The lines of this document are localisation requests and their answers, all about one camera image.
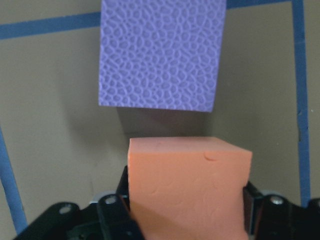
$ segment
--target orange cube top face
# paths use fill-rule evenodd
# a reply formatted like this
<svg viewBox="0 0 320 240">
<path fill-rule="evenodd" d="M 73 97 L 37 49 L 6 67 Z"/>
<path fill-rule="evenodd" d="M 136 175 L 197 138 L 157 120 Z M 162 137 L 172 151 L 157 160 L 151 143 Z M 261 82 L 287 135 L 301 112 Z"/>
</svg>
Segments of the orange cube top face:
<svg viewBox="0 0 320 240">
<path fill-rule="evenodd" d="M 216 137 L 130 139 L 130 209 L 146 240 L 247 240 L 251 158 Z"/>
</svg>

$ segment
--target silver screw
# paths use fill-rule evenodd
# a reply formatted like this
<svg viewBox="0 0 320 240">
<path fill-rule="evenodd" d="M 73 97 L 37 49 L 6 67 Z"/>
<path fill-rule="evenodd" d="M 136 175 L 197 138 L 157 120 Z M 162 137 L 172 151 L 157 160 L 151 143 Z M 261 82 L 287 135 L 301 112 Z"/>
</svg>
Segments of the silver screw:
<svg viewBox="0 0 320 240">
<path fill-rule="evenodd" d="M 114 204 L 117 201 L 117 197 L 115 195 L 111 195 L 105 199 L 106 204 Z"/>
<path fill-rule="evenodd" d="M 66 214 L 66 213 L 70 212 L 71 209 L 72 209 L 71 205 L 68 204 L 68 205 L 65 205 L 65 206 L 61 207 L 60 210 L 59 210 L 59 213 L 60 214 Z"/>
<path fill-rule="evenodd" d="M 281 205 L 284 203 L 284 200 L 282 199 L 282 197 L 279 197 L 279 196 L 272 196 L 270 198 L 270 201 L 275 205 Z"/>
</svg>

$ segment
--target textured pattern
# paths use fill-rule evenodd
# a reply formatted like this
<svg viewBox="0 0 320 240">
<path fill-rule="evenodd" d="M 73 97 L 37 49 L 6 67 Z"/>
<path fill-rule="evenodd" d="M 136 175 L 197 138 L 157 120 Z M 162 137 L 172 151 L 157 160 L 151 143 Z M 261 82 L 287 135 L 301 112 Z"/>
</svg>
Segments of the textured pattern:
<svg viewBox="0 0 320 240">
<path fill-rule="evenodd" d="M 226 0 L 103 0 L 99 104 L 210 112 Z"/>
</svg>

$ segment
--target purple block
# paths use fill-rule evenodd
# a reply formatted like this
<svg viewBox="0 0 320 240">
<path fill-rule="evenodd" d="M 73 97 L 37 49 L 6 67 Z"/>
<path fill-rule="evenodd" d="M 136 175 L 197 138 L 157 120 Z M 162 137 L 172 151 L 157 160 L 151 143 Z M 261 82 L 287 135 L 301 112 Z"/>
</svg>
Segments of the purple block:
<svg viewBox="0 0 320 240">
<path fill-rule="evenodd" d="M 211 112 L 226 0 L 102 0 L 99 105 Z"/>
</svg>

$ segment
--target purple textured surface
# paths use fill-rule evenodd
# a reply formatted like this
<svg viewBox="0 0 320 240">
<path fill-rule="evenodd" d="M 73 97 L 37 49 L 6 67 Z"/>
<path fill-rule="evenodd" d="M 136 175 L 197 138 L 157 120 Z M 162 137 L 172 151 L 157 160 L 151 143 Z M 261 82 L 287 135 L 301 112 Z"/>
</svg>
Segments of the purple textured surface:
<svg viewBox="0 0 320 240">
<path fill-rule="evenodd" d="M 226 0 L 102 0 L 99 104 L 211 112 Z"/>
</svg>

